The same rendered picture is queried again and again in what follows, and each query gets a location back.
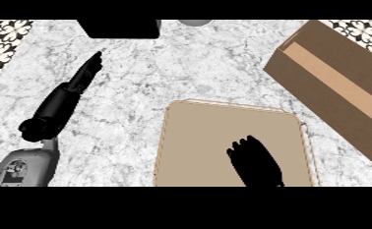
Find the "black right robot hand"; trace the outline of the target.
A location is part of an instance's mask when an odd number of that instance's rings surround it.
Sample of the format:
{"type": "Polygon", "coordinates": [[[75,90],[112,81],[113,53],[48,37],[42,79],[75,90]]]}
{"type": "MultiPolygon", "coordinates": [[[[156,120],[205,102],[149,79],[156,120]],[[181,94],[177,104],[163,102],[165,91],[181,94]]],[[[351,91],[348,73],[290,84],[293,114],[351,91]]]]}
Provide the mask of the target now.
{"type": "Polygon", "coordinates": [[[231,167],[243,182],[250,188],[283,187],[278,164],[253,136],[247,136],[231,143],[227,149],[231,167]]]}

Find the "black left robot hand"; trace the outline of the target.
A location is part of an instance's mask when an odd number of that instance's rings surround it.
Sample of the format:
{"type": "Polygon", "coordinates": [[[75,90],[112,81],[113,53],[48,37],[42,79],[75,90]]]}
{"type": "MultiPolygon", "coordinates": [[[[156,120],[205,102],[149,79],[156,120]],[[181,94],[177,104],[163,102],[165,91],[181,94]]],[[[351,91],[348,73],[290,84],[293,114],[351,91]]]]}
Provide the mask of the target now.
{"type": "Polygon", "coordinates": [[[73,113],[81,94],[100,69],[101,52],[97,52],[81,65],[70,80],[47,95],[33,117],[22,122],[19,131],[25,141],[38,142],[57,136],[73,113]]]}

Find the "beige tray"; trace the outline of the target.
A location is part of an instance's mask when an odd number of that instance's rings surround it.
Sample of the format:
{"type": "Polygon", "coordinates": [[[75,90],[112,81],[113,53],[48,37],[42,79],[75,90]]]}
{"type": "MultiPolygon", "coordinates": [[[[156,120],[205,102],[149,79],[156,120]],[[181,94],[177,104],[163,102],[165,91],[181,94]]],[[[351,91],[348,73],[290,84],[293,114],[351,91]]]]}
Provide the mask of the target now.
{"type": "Polygon", "coordinates": [[[153,185],[239,187],[227,149],[255,137],[278,164],[287,187],[320,183],[305,124],[278,108],[202,101],[172,101],[163,113],[153,185]]]}

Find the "brown cardboard box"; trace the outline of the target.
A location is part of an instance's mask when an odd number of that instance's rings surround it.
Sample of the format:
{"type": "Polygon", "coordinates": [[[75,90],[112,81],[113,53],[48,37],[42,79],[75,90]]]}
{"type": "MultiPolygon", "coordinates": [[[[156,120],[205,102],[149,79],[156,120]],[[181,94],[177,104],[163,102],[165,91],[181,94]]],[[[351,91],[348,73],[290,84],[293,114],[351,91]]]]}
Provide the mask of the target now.
{"type": "Polygon", "coordinates": [[[264,72],[372,159],[372,51],[309,20],[275,48],[264,72]]]}

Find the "black appliance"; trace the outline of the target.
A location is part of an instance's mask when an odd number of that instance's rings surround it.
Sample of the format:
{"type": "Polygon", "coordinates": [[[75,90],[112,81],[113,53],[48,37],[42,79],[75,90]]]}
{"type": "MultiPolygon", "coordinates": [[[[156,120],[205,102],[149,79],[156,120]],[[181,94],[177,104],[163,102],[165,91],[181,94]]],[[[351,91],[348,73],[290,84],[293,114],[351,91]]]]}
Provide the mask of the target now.
{"type": "Polygon", "coordinates": [[[156,39],[160,20],[78,20],[91,38],[156,39]]]}

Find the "grey round object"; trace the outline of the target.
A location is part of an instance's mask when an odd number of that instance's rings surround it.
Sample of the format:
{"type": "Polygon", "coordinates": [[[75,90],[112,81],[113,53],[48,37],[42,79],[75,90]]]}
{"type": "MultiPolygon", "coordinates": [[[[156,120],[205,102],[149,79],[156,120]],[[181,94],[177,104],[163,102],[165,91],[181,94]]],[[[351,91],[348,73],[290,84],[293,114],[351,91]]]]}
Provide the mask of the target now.
{"type": "Polygon", "coordinates": [[[200,27],[206,25],[211,20],[178,20],[178,22],[188,27],[200,27]]]}

